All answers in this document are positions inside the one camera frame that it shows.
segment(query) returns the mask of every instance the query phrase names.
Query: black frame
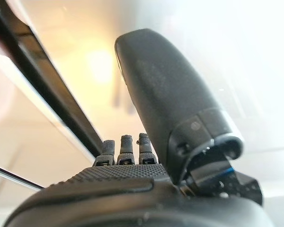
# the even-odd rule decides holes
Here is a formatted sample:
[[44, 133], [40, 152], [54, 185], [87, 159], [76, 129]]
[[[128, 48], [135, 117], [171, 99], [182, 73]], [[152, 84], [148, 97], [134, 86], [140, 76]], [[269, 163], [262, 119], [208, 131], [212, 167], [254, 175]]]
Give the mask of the black frame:
[[32, 30], [0, 0], [0, 44], [31, 85], [87, 150], [97, 157], [102, 141], [49, 60]]
[[36, 184], [36, 183], [33, 183], [27, 179], [24, 179], [22, 178], [21, 176], [18, 176], [16, 174], [13, 174], [5, 169], [2, 169], [0, 168], [0, 176], [1, 177], [4, 177], [6, 179], [9, 179], [9, 180], [12, 180], [16, 183], [19, 183], [21, 185], [25, 185], [26, 187], [29, 187], [31, 189], [35, 189], [35, 190], [40, 190], [40, 189], [43, 189], [42, 186]]

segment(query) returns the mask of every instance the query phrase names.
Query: curved black casing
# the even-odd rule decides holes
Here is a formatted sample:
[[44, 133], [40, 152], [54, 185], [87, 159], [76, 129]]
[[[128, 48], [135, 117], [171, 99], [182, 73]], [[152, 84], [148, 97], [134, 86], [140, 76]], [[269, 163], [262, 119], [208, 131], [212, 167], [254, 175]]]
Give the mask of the curved black casing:
[[244, 198], [188, 198], [162, 165], [94, 166], [28, 198], [4, 227], [272, 227]]
[[120, 36], [115, 51], [139, 117], [175, 184], [203, 150], [221, 146], [231, 159], [241, 155], [241, 135], [232, 120], [167, 39], [137, 30]]

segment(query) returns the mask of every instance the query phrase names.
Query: glass surface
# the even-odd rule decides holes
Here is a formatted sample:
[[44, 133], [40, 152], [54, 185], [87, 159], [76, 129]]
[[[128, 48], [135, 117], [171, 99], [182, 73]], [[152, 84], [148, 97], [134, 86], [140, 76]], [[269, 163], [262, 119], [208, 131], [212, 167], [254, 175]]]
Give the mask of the glass surface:
[[[267, 201], [284, 198], [284, 1], [20, 2], [16, 8], [82, 110], [103, 140], [116, 140], [117, 151], [121, 135], [137, 140], [144, 128], [117, 68], [114, 41], [151, 28], [189, 59], [243, 134], [245, 155], [234, 167], [260, 180]], [[134, 152], [137, 159], [137, 146]], [[284, 226], [284, 213], [278, 217]]]
[[36, 191], [0, 177], [0, 227], [9, 214]]
[[80, 148], [62, 133], [63, 124], [47, 118], [10, 81], [19, 73], [9, 58], [0, 55], [0, 167], [49, 186], [91, 166]]

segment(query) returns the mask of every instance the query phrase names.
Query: robotic hand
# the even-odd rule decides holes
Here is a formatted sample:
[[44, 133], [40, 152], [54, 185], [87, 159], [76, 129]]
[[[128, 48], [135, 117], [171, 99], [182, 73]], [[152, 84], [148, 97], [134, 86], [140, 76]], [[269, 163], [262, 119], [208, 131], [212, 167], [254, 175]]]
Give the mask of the robotic hand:
[[93, 167], [28, 198], [5, 227], [273, 226], [258, 182], [229, 163], [242, 154], [240, 133], [184, 56], [149, 29], [119, 37], [115, 51], [148, 133], [139, 164], [131, 136], [116, 163], [106, 140]]

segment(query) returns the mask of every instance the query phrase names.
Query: black plastic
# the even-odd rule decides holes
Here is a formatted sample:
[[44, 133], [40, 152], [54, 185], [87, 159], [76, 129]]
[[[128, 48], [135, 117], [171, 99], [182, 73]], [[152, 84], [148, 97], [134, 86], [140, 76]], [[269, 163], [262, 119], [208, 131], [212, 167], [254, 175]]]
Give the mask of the black plastic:
[[151, 141], [146, 133], [139, 134], [139, 164], [149, 165], [157, 164], [157, 159], [151, 150]]
[[263, 195], [256, 179], [236, 172], [218, 147], [204, 150], [188, 166], [186, 185], [196, 196], [244, 197], [262, 205]]
[[11, 173], [10, 171], [7, 171], [5, 169], [0, 168], [0, 176], [7, 177], [8, 179], [12, 179], [16, 183], [20, 183], [22, 185], [28, 186], [30, 188], [35, 188], [35, 189], [43, 189], [42, 186], [31, 182], [21, 176], [18, 176], [16, 174]]
[[102, 145], [102, 155], [96, 157], [93, 166], [112, 166], [115, 164], [115, 141], [105, 140]]
[[174, 183], [183, 180], [193, 156], [206, 147], [225, 146], [233, 159], [242, 154], [233, 122], [167, 39], [137, 30], [120, 36], [115, 51], [132, 101]]
[[117, 159], [117, 165], [134, 165], [133, 139], [130, 135], [121, 137], [120, 154]]
[[[96, 166], [36, 193], [18, 207], [4, 227], [272, 227], [256, 203], [243, 198], [187, 198], [169, 178], [94, 180], [101, 169], [141, 165]], [[161, 165], [143, 165], [152, 168]], [[97, 169], [97, 174], [88, 174]]]
[[0, 0], [0, 45], [41, 97], [87, 150], [97, 157], [102, 141], [29, 26]]

